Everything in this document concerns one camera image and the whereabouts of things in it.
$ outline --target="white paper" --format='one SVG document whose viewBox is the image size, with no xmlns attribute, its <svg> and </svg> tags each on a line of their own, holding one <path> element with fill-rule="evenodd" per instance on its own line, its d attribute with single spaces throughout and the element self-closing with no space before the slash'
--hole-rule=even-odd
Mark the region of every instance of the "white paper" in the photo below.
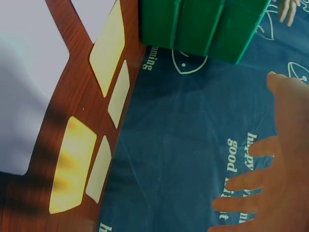
<svg viewBox="0 0 309 232">
<path fill-rule="evenodd" d="M 95 43 L 115 0 L 71 0 L 71 2 L 92 43 Z"/>
<path fill-rule="evenodd" d="M 1 172 L 23 175 L 28 170 L 47 106 L 68 59 L 45 1 L 1 0 Z"/>
<path fill-rule="evenodd" d="M 86 194 L 96 203 L 99 203 L 100 201 L 111 160 L 112 154 L 110 144 L 108 143 L 106 136 L 104 136 L 86 187 Z"/>
</svg>

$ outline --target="dark blue tablecloth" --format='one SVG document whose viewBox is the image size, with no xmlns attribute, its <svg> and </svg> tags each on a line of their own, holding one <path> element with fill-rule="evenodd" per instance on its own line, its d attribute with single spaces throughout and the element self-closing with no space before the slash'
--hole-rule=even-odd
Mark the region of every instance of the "dark blue tablecloth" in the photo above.
<svg viewBox="0 0 309 232">
<path fill-rule="evenodd" d="M 148 48 L 112 161 L 98 231 L 101 225 L 101 231 L 113 232 L 205 232 L 253 217 L 214 212 L 211 202 L 254 194 L 228 192 L 225 181 L 271 162 L 252 159 L 247 150 L 276 134 L 267 73 L 309 78 L 306 7 L 302 3 L 288 28 L 270 5 L 238 66 Z"/>
</svg>

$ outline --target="table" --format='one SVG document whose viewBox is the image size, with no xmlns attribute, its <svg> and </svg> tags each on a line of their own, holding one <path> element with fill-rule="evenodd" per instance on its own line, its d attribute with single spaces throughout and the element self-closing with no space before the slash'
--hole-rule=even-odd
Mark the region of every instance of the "table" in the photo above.
<svg viewBox="0 0 309 232">
<path fill-rule="evenodd" d="M 138 0 L 120 1 L 126 46 L 110 88 L 114 88 L 122 63 L 126 59 L 131 82 L 130 96 L 145 46 L 139 42 Z M 70 51 L 70 59 L 45 114 L 28 172 L 24 176 L 0 175 L 0 231 L 92 232 L 96 230 L 102 199 L 96 204 L 84 193 L 80 206 L 54 215 L 48 212 L 64 131 L 69 117 L 75 116 L 97 134 L 89 169 L 91 170 L 103 136 L 108 137 L 113 154 L 121 127 L 115 129 L 107 112 L 112 91 L 103 98 L 89 63 L 93 44 L 70 0 L 46 0 L 46 3 Z"/>
</svg>

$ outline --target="pale yellow card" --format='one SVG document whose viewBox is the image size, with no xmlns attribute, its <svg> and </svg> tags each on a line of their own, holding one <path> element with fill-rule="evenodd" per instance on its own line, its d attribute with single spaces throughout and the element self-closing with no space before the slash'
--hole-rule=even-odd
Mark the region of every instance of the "pale yellow card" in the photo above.
<svg viewBox="0 0 309 232">
<path fill-rule="evenodd" d="M 51 214 L 82 203 L 89 165 L 97 136 L 75 117 L 70 117 L 57 162 L 49 203 Z"/>
<path fill-rule="evenodd" d="M 120 1 L 117 0 L 90 54 L 90 64 L 104 97 L 107 95 L 124 47 L 124 23 Z"/>
<path fill-rule="evenodd" d="M 96 203 L 100 201 L 111 160 L 112 154 L 110 145 L 106 136 L 104 136 L 86 187 L 86 194 Z"/>
<path fill-rule="evenodd" d="M 108 113 L 116 128 L 118 128 L 119 120 L 121 117 L 122 109 L 124 107 L 126 96 L 130 88 L 130 77 L 127 69 L 126 60 L 124 61 L 110 103 L 108 105 Z"/>
</svg>

